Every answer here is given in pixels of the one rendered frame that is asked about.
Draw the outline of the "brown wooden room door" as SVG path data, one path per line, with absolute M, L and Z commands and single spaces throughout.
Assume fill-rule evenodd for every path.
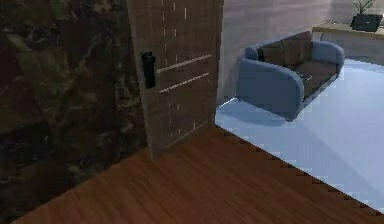
M 149 153 L 215 121 L 224 0 L 126 0 Z M 147 89 L 141 54 L 151 52 Z

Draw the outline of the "blue sofa with brown cushions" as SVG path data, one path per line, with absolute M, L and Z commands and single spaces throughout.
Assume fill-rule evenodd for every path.
M 293 121 L 344 62 L 342 47 L 309 31 L 249 45 L 238 61 L 236 98 Z

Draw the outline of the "pale wooden low cabinet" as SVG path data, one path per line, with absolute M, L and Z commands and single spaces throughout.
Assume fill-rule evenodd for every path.
M 365 32 L 353 30 L 349 24 L 322 23 L 313 26 L 312 33 L 318 40 L 342 47 L 348 59 L 384 66 L 384 28 Z

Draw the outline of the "house plant in black pot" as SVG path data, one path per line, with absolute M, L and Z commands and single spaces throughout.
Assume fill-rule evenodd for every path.
M 357 14 L 353 16 L 350 27 L 355 31 L 376 32 L 384 19 L 382 14 L 368 14 L 367 11 L 376 0 L 352 0 Z

